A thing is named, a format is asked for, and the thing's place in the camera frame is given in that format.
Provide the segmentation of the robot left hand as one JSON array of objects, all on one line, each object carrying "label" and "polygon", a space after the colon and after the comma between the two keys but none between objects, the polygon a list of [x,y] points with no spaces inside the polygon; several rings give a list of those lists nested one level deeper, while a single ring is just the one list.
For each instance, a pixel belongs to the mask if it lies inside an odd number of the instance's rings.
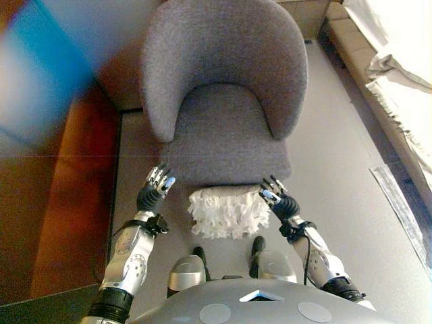
[{"label": "robot left hand", "polygon": [[156,213],[160,202],[167,196],[176,182],[170,176],[170,168],[166,163],[154,166],[146,176],[145,182],[136,197],[136,211]]}]

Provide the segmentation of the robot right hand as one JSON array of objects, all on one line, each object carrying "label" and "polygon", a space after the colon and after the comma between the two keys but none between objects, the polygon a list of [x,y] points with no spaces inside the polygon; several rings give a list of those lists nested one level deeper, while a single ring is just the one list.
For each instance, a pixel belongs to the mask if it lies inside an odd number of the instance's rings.
[{"label": "robot right hand", "polygon": [[281,222],[288,221],[300,211],[297,201],[288,195],[287,188],[274,175],[270,175],[270,180],[263,178],[259,196]]}]

